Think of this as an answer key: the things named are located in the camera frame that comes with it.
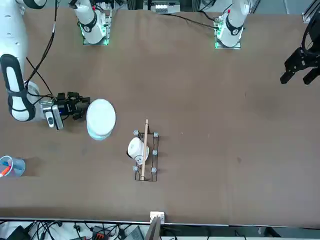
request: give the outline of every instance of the wire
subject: wire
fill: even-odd
[[[78,232],[78,228],[77,228],[77,227],[79,227],[79,226],[77,226],[77,227],[76,227],[76,226],[77,226],[76,223],[74,223],[74,224],[73,224],[73,228],[75,229],[76,234],[78,234],[79,239],[81,239],[81,236],[80,236],[80,234],[79,234],[79,232]]]
[[[106,235],[106,230],[105,230],[105,224],[102,223],[102,228],[103,228],[103,235],[105,236]]]
[[[48,52],[52,46],[54,37],[55,37],[55,32],[56,32],[56,22],[57,22],[57,11],[58,11],[58,0],[54,1],[54,22],[53,22],[53,28],[52,28],[52,33],[51,33],[51,37],[50,40],[44,50],[44,53],[42,55],[42,58],[40,60],[40,62],[36,65],[36,67],[33,69],[32,73],[30,74],[29,78],[27,79],[27,81],[25,82],[26,88],[28,89],[28,84],[31,80],[31,78],[36,74],[36,72],[38,71],[40,65],[42,64],[42,62],[45,60],[46,56],[48,55]]]
[[[49,227],[49,224],[47,225],[47,223],[43,223],[43,222],[41,222],[41,224],[42,224],[42,226],[43,226],[44,229],[45,229],[43,232],[44,232],[44,233],[47,233],[47,232],[48,232],[49,235],[50,235],[51,240],[55,240],[54,237],[51,235],[51,232],[50,232],[50,229],[49,229],[49,228],[50,228],[50,227]]]
[[[31,63],[31,61],[29,60],[28,57],[26,57],[27,62],[30,64],[30,66],[33,68],[33,70],[35,70],[34,65]],[[43,83],[45,84],[46,88],[48,89],[48,91],[51,93],[51,95],[54,95],[52,93],[52,91],[50,90],[50,87],[48,86],[48,84],[46,83],[46,81],[44,80],[44,78],[40,75],[40,73],[38,71],[36,71],[36,73],[38,74],[38,76],[41,78],[41,80],[43,81]]]
[[[38,102],[40,102],[43,98],[51,98],[51,99],[53,99],[53,97],[50,95],[50,94],[48,94],[48,95],[42,95],[42,97],[40,97],[37,101],[35,101],[32,105],[34,106],[34,105],[36,105]],[[14,109],[13,108],[13,106],[12,105],[10,105],[9,104],[9,107],[13,110],[13,111],[16,111],[16,112],[24,112],[24,111],[27,111],[28,109],[27,108],[25,108],[25,109],[22,109],[22,110],[20,110],[20,109]]]
[[[92,229],[88,226],[88,224],[86,222],[84,222],[84,225],[92,232]]]
[[[240,235],[240,234],[237,232],[237,230],[234,230],[234,233],[235,233],[236,236],[238,236],[238,237],[243,237],[244,240],[247,240],[246,236],[245,236],[245,235]]]
[[[198,21],[194,21],[194,20],[191,20],[191,19],[186,18],[186,17],[184,17],[184,16],[179,16],[179,15],[174,15],[174,14],[167,14],[167,15],[169,15],[169,16],[174,16],[174,17],[177,17],[177,18],[180,18],[180,19],[184,19],[184,20],[186,20],[186,21],[192,22],[192,23],[194,23],[194,24],[201,25],[201,26],[203,26],[203,27],[207,27],[207,28],[211,28],[211,29],[216,29],[216,30],[219,29],[219,28],[216,27],[216,26],[211,26],[211,25],[207,25],[207,24],[204,24],[204,23],[201,23],[201,22],[198,22]]]
[[[204,14],[205,17],[206,17],[207,19],[211,20],[211,21],[215,21],[215,19],[216,19],[216,17],[214,17],[214,18],[209,17],[208,14],[207,14],[205,11],[203,11],[203,10],[200,10],[199,12],[202,13],[202,14]]]
[[[208,7],[210,4],[212,4],[212,6],[216,3],[217,0],[211,0],[210,2],[208,2],[207,5],[205,5],[203,8],[200,9],[199,12],[201,12],[203,9],[205,9],[206,7]]]
[[[167,228],[164,228],[163,226],[161,227],[165,232],[167,231],[167,232],[169,232],[169,233],[171,233],[173,236],[174,236],[174,238],[172,238],[172,239],[170,239],[170,240],[178,240],[178,238],[177,238],[177,236],[176,236],[176,234],[175,234],[175,232],[174,231],[172,231],[172,230],[170,230],[170,229],[167,229]]]
[[[229,6],[227,6],[225,10],[223,10],[223,13],[225,13],[228,10],[228,8],[230,8],[231,6],[232,6],[232,3]]]

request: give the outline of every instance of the metal rack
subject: metal rack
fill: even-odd
[[[144,141],[145,138],[145,133],[140,132],[139,130],[134,130],[133,135],[138,137],[142,142]],[[152,154],[151,154],[151,162],[150,162],[150,156],[149,156],[149,161],[145,166],[145,173],[146,176],[142,180],[141,179],[141,172],[142,172],[142,165],[135,164],[133,166],[133,171],[134,171],[134,180],[136,181],[145,181],[145,182],[156,182],[158,178],[158,148],[159,148],[159,133],[157,132],[151,132],[150,128],[148,126],[147,128],[147,135],[152,136]]]

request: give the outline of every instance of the power cable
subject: power cable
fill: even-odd
[[[42,224],[42,226],[44,228],[43,233],[44,234],[49,233],[51,240],[55,240],[54,237],[52,236],[51,232],[50,232],[49,225],[47,225],[46,222],[45,223],[41,222],[41,224]]]
[[[215,17],[214,17],[214,18],[209,17],[209,15],[208,15],[205,11],[203,11],[203,10],[200,10],[199,12],[202,13],[202,14],[204,14],[205,17],[206,17],[207,19],[211,20],[211,21],[215,21],[215,20],[216,20]]]
[[[28,84],[31,80],[31,78],[36,74],[36,72],[38,71],[40,65],[42,64],[42,62],[45,60],[46,56],[48,55],[48,52],[52,46],[54,37],[55,37],[55,32],[56,32],[56,23],[57,23],[57,11],[58,11],[58,0],[54,1],[54,22],[53,22],[53,28],[52,28],[52,33],[51,33],[51,37],[49,39],[49,42],[44,50],[44,53],[42,55],[42,58],[40,60],[40,62],[36,65],[36,67],[33,69],[32,73],[30,74],[29,78],[27,79],[27,81],[25,82],[25,87],[28,89]]]
[[[31,61],[29,60],[28,57],[26,57],[27,62],[30,64],[30,66],[33,68],[33,70],[35,70],[34,65],[31,63]],[[51,93],[51,95],[53,96],[54,94],[52,93],[52,91],[50,90],[50,87],[48,86],[48,84],[46,83],[46,81],[44,80],[44,78],[40,75],[40,73],[38,71],[36,71],[36,73],[38,74],[38,76],[41,78],[41,80],[43,81],[43,83],[45,84],[46,88],[48,89],[48,91]]]
[[[204,23],[201,23],[201,22],[198,22],[198,21],[194,21],[194,20],[189,19],[189,18],[186,18],[186,17],[184,17],[184,16],[179,16],[179,15],[174,15],[174,14],[166,14],[166,15],[168,15],[168,16],[173,16],[173,17],[177,17],[177,18],[180,18],[180,19],[184,19],[184,20],[186,20],[186,21],[189,21],[189,22],[194,23],[194,24],[198,24],[198,25],[203,26],[203,27],[207,27],[207,28],[211,28],[211,29],[216,29],[216,30],[219,29],[219,28],[216,27],[216,26],[211,26],[211,25],[207,25],[207,24],[204,24]]]
[[[229,6],[227,6],[225,10],[223,10],[223,13],[225,13],[231,6],[232,6],[232,3]]]
[[[234,233],[237,237],[243,237],[244,240],[247,240],[246,236],[245,235],[240,235],[236,230],[234,230]]]

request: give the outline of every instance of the black cable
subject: black cable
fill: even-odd
[[[208,237],[206,238],[206,240],[209,240],[209,238],[211,237],[210,227],[207,227],[206,230],[208,231]]]
[[[309,24],[306,26],[305,30],[304,30],[304,33],[303,33],[303,37],[302,37],[302,43],[301,43],[301,48],[302,50],[304,51],[304,53],[306,55],[309,55],[309,56],[318,56],[320,54],[320,52],[311,52],[311,51],[308,51],[306,49],[306,38],[307,38],[307,35],[309,34],[309,31],[311,29],[311,27],[313,26],[313,23],[317,17],[317,15],[319,14],[319,11],[320,11],[320,6],[314,11],[314,14],[309,22]]]
[[[200,10],[199,12],[202,13],[202,14],[204,14],[205,17],[206,17],[207,19],[211,20],[211,21],[215,21],[215,19],[216,19],[215,17],[214,17],[214,18],[209,17],[208,14],[207,14],[205,11],[203,11],[203,10]]]
[[[37,226],[37,230],[35,231],[35,233],[34,233],[33,236],[31,237],[31,240],[33,240],[36,235],[38,235],[38,238],[39,238],[39,230],[40,230],[41,228],[43,228],[42,226],[39,228],[39,225],[40,225],[40,222],[39,222],[39,224],[38,224],[38,226]]]
[[[234,230],[234,233],[235,233],[236,236],[238,236],[238,237],[243,237],[244,240],[247,240],[246,236],[245,236],[245,235],[240,235],[240,234],[237,232],[237,230]]]
[[[36,105],[38,102],[40,102],[43,98],[51,98],[51,99],[53,99],[53,97],[50,95],[50,94],[48,94],[48,95],[33,95],[33,96],[41,96],[37,101],[35,101],[32,105],[34,106],[34,105]],[[14,109],[13,108],[13,106],[12,105],[10,105],[10,104],[8,104],[9,105],[9,107],[13,110],[13,111],[16,111],[16,112],[24,112],[24,111],[27,111],[28,109],[22,109],[22,110],[19,110],[19,109]]]
[[[225,10],[223,10],[223,13],[225,13],[228,10],[228,8],[230,8],[231,6],[232,6],[232,3]]]
[[[169,230],[169,229],[167,229],[167,228],[164,228],[164,227],[161,227],[161,228],[162,228],[165,232],[167,231],[167,232],[171,233],[171,234],[174,236],[174,240],[178,240],[175,232],[173,232],[173,231],[171,231],[171,230]]]
[[[105,236],[106,235],[106,230],[105,230],[105,224],[102,223],[102,228],[103,228],[103,235]]]
[[[38,223],[38,226],[36,227],[36,236],[37,236],[37,238],[38,238],[38,240],[40,240],[40,238],[39,238],[39,226],[40,226],[40,222]]]
[[[52,46],[52,42],[54,40],[54,37],[55,37],[55,32],[56,32],[56,22],[57,22],[57,11],[58,11],[58,0],[55,0],[54,1],[54,22],[53,22],[53,28],[52,28],[52,33],[51,33],[51,37],[50,37],[50,40],[44,50],[44,53],[42,55],[42,58],[40,60],[40,62],[36,65],[36,67],[33,69],[32,73],[30,74],[29,78],[27,79],[27,81],[25,82],[26,84],[26,88],[28,88],[28,84],[31,80],[31,78],[36,74],[36,72],[38,71],[40,65],[42,64],[42,62],[45,60],[51,46]]]
[[[34,65],[31,63],[31,61],[29,60],[28,57],[26,57],[26,60],[28,61],[28,63],[30,64],[30,66],[33,68],[33,70],[35,69]],[[43,83],[45,84],[46,88],[48,89],[48,91],[51,93],[51,95],[54,95],[52,93],[52,91],[50,90],[50,87],[48,86],[48,84],[46,83],[46,81],[44,80],[44,78],[40,75],[40,73],[38,71],[36,71],[36,73],[38,74],[38,76],[41,78],[41,80],[43,81]]]
[[[84,222],[84,225],[85,225],[91,232],[93,231],[93,229],[92,229],[91,227],[89,227],[86,222]]]
[[[208,7],[210,4],[212,4],[212,6],[216,3],[217,0],[211,0],[210,2],[208,2],[207,5],[205,5],[203,8],[200,9],[200,12],[205,9],[206,7]]]
[[[119,232],[118,232],[118,235],[116,236],[116,238],[115,238],[114,240],[116,240],[116,239],[123,240],[124,238],[120,238],[120,232],[125,233],[125,230],[127,230],[127,229],[128,229],[129,227],[131,227],[131,226],[132,226],[132,224],[129,224],[129,225],[126,226],[124,229],[121,229],[121,228],[118,226]]]
[[[41,222],[43,228],[44,228],[44,233],[48,233],[50,235],[51,240],[55,240],[54,237],[51,235],[50,229],[49,229],[49,225],[47,225],[47,223],[43,223]]]
[[[198,24],[198,25],[201,25],[201,26],[204,26],[204,27],[207,27],[207,28],[216,29],[216,30],[219,29],[217,26],[207,25],[207,24],[204,24],[204,23],[201,23],[201,22],[198,22],[198,21],[191,20],[191,19],[186,18],[184,16],[179,16],[179,15],[174,15],[174,14],[167,14],[167,15],[174,16],[174,17],[177,17],[177,18],[181,18],[181,19],[184,19],[186,21],[189,21],[189,22],[192,22],[194,24]]]
[[[81,236],[80,236],[80,234],[79,234],[79,232],[78,232],[78,228],[77,228],[77,227],[79,227],[79,226],[77,226],[76,223],[74,223],[74,224],[73,224],[73,228],[75,229],[76,234],[78,234],[79,239],[81,239]]]

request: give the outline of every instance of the brown table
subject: brown table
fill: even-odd
[[[34,64],[53,14],[24,16]],[[249,15],[242,50],[214,50],[211,29],[173,16],[120,10],[113,21],[109,46],[83,46],[75,14],[60,8],[39,71],[54,93],[112,102],[108,139],[91,139],[85,122],[58,132],[15,121],[0,85],[0,152],[27,163],[26,176],[1,179],[0,216],[147,222],[164,211],[171,223],[319,226],[319,80],[279,80],[302,40],[300,16]],[[126,156],[146,118],[161,136],[157,182],[135,181]]]

